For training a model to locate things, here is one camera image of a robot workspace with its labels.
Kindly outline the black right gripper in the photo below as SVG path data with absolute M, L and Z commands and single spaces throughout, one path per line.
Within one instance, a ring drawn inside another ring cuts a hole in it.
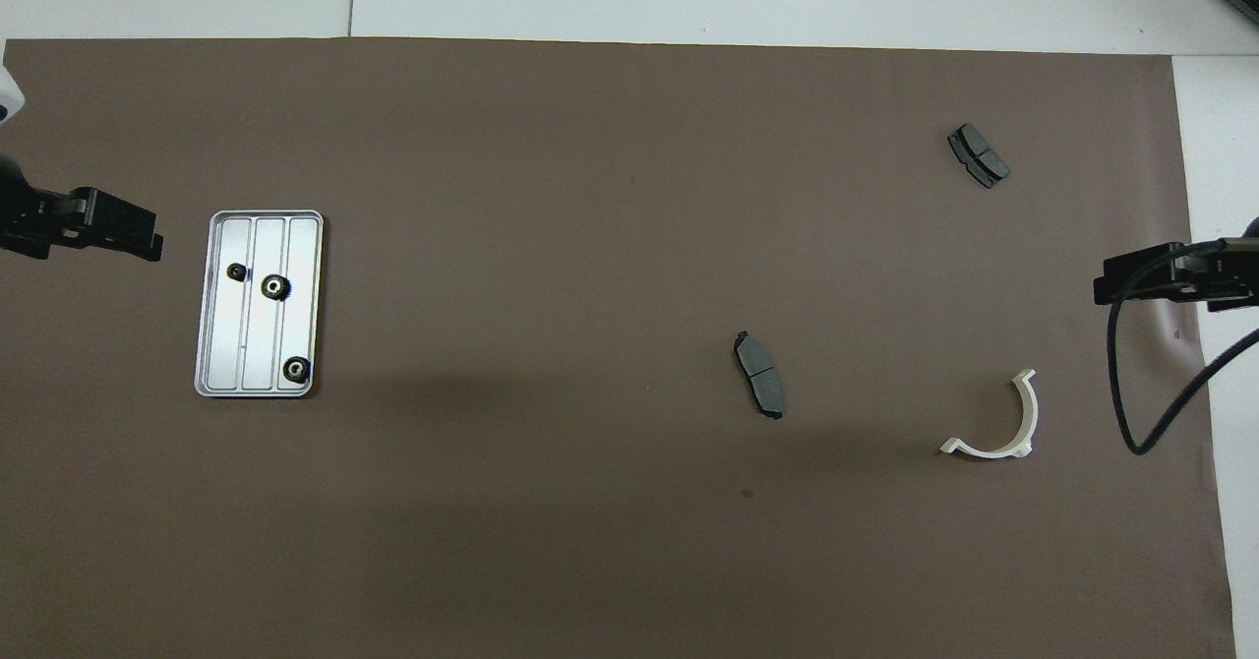
M 1181 248 L 1181 243 L 1162 243 L 1121 253 L 1103 262 L 1102 277 L 1094 278 L 1094 304 L 1168 300 L 1205 302 L 1210 312 L 1258 306 L 1258 238 L 1222 238 L 1202 242 L 1215 251 L 1183 257 L 1186 278 L 1148 276 L 1131 287 L 1127 278 L 1139 268 Z

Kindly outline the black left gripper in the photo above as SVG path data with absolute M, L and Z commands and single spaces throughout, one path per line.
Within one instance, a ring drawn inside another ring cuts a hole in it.
M 1 248 L 48 260 L 54 246 L 106 249 L 146 262 L 162 257 L 156 215 L 103 190 L 93 192 L 93 232 L 86 231 L 89 199 L 82 194 L 37 190 L 19 164 L 1 155 Z M 149 238 L 127 242 L 121 238 Z

